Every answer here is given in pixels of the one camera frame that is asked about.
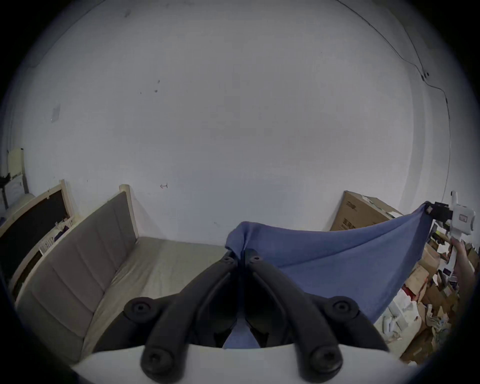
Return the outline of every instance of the wooden frame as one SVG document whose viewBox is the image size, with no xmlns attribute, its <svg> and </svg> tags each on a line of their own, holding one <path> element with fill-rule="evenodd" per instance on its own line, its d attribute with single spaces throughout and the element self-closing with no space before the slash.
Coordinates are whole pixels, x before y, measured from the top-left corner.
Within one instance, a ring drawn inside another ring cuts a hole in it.
<svg viewBox="0 0 480 384">
<path fill-rule="evenodd" d="M 135 222 L 135 215 L 133 214 L 133 206 L 132 206 L 132 194 L 130 191 L 130 185 L 122 184 L 119 186 L 120 192 L 125 192 L 127 194 L 127 202 L 128 202 L 128 211 L 130 212 L 130 219 L 132 219 L 133 231 L 135 233 L 135 238 L 138 239 L 138 230 L 137 230 L 137 223 Z"/>
<path fill-rule="evenodd" d="M 75 223 L 75 217 L 69 217 L 67 220 L 70 220 L 70 219 L 73 219 L 73 222 Z M 9 283 L 8 283 L 8 289 L 10 292 L 13 291 L 13 289 L 15 288 L 15 285 L 17 284 L 17 281 L 18 279 L 20 278 L 20 276 L 22 275 L 24 269 L 28 266 L 28 264 L 30 263 L 30 261 L 33 259 L 33 257 L 36 255 L 36 253 L 40 250 L 40 246 L 42 245 L 42 241 L 45 239 L 45 237 L 49 234 L 49 233 L 52 233 L 52 231 L 55 229 L 56 227 L 53 227 L 44 237 L 42 237 L 37 244 L 35 244 L 33 246 L 33 248 L 30 250 L 29 253 L 27 253 L 27 256 L 24 257 L 24 259 L 22 260 L 22 262 L 18 265 L 17 269 L 15 270 L 15 272 L 13 273 L 12 275 L 12 278 L 10 279 Z"/>
<path fill-rule="evenodd" d="M 24 213 L 28 212 L 30 209 L 32 209 L 35 205 L 37 205 L 39 202 L 45 199 L 49 199 L 51 195 L 54 193 L 58 192 L 61 190 L 61 195 L 63 197 L 63 203 L 65 204 L 65 209 L 67 210 L 68 216 L 72 217 L 74 215 L 73 209 L 72 209 L 72 203 L 69 199 L 69 195 L 66 189 L 66 183 L 65 180 L 60 180 L 60 184 L 56 185 L 53 188 L 50 188 L 48 191 L 43 192 L 41 195 L 34 197 L 32 200 L 27 202 L 27 204 L 21 206 L 18 211 L 14 212 L 12 216 L 10 216 L 7 221 L 5 221 L 5 224 L 3 224 L 0 227 L 0 237 L 3 236 L 3 234 L 7 231 L 8 228 L 12 226 L 12 224 L 18 220 Z"/>
</svg>

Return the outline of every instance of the black clamp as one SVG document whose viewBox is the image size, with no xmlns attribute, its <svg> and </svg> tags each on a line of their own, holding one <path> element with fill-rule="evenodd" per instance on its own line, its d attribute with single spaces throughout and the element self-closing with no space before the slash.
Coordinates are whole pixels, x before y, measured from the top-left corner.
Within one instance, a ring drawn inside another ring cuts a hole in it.
<svg viewBox="0 0 480 384">
<path fill-rule="evenodd" d="M 340 371 L 338 344 L 388 351 L 352 299 L 306 294 L 255 252 L 244 256 L 239 265 L 227 253 L 176 295 L 130 300 L 94 352 L 145 345 L 144 373 L 158 383 L 172 383 L 182 376 L 189 344 L 223 346 L 239 305 L 260 347 L 296 344 L 300 375 L 312 383 Z"/>
<path fill-rule="evenodd" d="M 430 202 L 425 202 L 424 211 L 426 214 L 431 216 L 434 220 L 446 223 L 447 220 L 452 219 L 453 211 L 448 208 L 448 204 L 435 202 L 432 204 Z"/>
</svg>

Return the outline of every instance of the white handheld device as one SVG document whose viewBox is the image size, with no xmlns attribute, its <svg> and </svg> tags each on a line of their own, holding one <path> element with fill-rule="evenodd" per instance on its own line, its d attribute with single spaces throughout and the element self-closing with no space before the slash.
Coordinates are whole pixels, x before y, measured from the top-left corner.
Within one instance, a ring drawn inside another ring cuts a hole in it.
<svg viewBox="0 0 480 384">
<path fill-rule="evenodd" d="M 452 203 L 450 209 L 452 210 L 452 220 L 450 223 L 450 237 L 460 241 L 462 234 L 469 235 L 473 232 L 473 223 L 475 220 L 475 211 L 464 205 L 458 204 L 458 197 L 455 191 L 452 191 Z M 448 263 L 444 260 L 440 261 L 438 269 L 447 276 L 451 276 L 456 262 L 456 248 L 452 247 L 450 259 Z"/>
</svg>

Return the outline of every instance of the stack of cardboard boxes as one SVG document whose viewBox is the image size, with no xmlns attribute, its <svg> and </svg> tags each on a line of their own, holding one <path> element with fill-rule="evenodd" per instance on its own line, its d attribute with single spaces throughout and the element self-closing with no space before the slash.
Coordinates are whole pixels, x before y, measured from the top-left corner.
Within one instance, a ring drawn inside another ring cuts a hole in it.
<svg viewBox="0 0 480 384">
<path fill-rule="evenodd" d="M 331 230 L 368 227 L 401 215 L 399 211 L 377 198 L 345 191 Z M 435 327 L 432 327 L 431 319 L 442 319 L 444 328 L 448 329 L 450 324 L 445 327 L 445 322 L 454 323 L 455 321 L 457 292 L 438 271 L 441 257 L 445 258 L 447 255 L 440 255 L 436 249 L 438 244 L 435 240 L 425 244 L 422 258 L 415 264 L 402 287 L 412 301 L 417 302 L 422 320 L 420 330 L 401 357 L 403 361 L 422 363 L 436 351 L 438 337 Z M 468 259 L 477 271 L 478 254 L 471 246 L 467 247 L 467 252 Z"/>
</svg>

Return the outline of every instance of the paper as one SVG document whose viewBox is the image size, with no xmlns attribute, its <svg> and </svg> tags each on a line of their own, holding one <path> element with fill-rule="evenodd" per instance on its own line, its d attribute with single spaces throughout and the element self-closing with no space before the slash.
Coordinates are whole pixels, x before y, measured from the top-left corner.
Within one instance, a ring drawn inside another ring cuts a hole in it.
<svg viewBox="0 0 480 384">
<path fill-rule="evenodd" d="M 452 294 L 452 290 L 450 289 L 450 287 L 445 287 L 444 289 L 444 294 L 445 296 L 450 296 Z"/>
<path fill-rule="evenodd" d="M 401 213 L 395 212 L 395 211 L 388 212 L 388 214 L 389 214 L 390 216 L 393 216 L 394 218 L 403 216 Z"/>
<path fill-rule="evenodd" d="M 437 252 L 438 253 L 448 253 L 448 248 L 450 247 L 450 244 L 445 243 L 445 244 L 439 244 Z"/>
</svg>

